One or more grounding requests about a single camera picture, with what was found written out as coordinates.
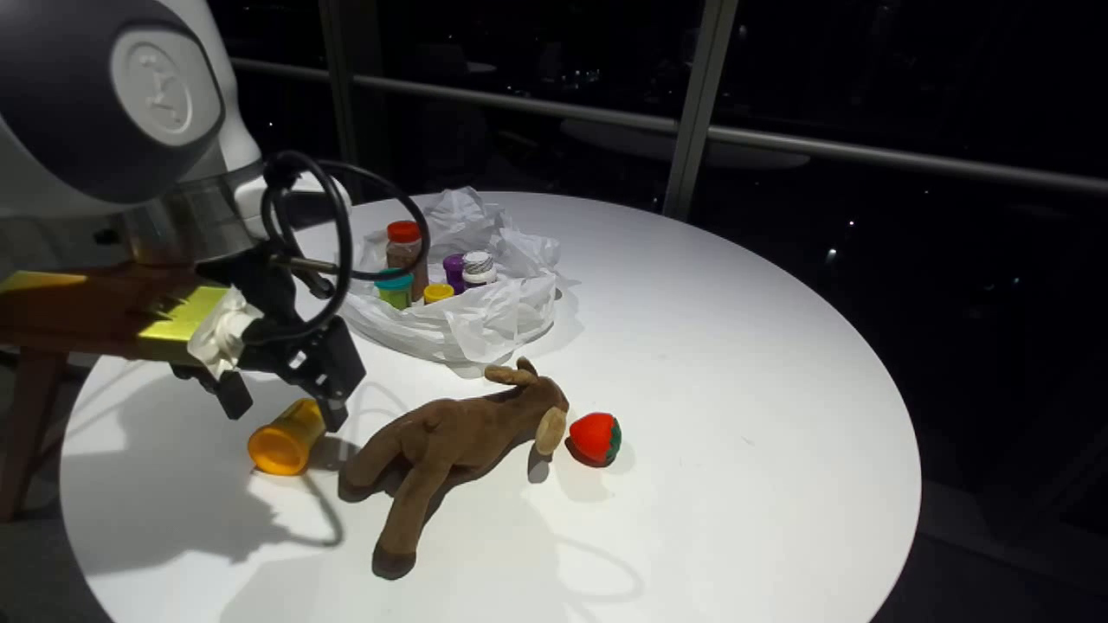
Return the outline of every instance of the white round table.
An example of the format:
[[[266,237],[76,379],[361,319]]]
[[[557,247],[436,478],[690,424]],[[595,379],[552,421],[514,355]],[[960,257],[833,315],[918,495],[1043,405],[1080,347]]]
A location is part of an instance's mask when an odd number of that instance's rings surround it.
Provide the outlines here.
[[[298,398],[249,377],[228,421],[166,362],[100,361],[62,446],[76,562],[116,623],[854,623],[888,595],[921,510],[918,438],[879,355],[797,277],[647,212],[482,193],[559,242],[563,297],[518,354],[573,415],[617,412],[593,470],[526,448],[454,489],[401,582],[371,573],[387,495],[337,497],[337,462],[482,377],[361,343],[368,379],[303,478],[253,474],[244,436]],[[357,212],[368,227],[395,204]],[[327,251],[327,232],[303,236]]]

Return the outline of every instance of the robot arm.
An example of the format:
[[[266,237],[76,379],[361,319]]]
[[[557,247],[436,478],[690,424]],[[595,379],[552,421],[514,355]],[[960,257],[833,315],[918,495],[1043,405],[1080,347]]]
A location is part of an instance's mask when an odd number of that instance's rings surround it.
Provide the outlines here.
[[[309,322],[294,311],[281,271],[298,260],[294,242],[266,215],[303,168],[338,193],[311,163],[258,158],[205,0],[0,0],[0,76],[0,218],[114,218],[137,272],[189,272],[153,311],[114,302],[116,319],[147,311],[137,355],[196,377],[230,420],[249,407],[237,365],[281,373],[338,428],[363,362],[338,302]],[[337,226],[347,262],[327,271],[337,281],[311,272],[318,293],[349,286],[349,222]],[[0,325],[76,331],[46,315],[34,325],[23,292],[0,286]]]

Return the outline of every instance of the clear plastic bag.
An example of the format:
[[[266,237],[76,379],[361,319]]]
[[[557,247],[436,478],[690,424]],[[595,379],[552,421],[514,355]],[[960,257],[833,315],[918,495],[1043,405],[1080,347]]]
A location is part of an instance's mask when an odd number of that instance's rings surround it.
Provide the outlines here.
[[[477,190],[443,190],[425,207],[429,266],[454,251],[489,250],[494,281],[436,304],[390,307],[375,286],[349,292],[342,319],[371,343],[443,362],[494,362],[552,325],[557,242],[504,227]],[[368,236],[361,266],[383,262],[383,236]]]

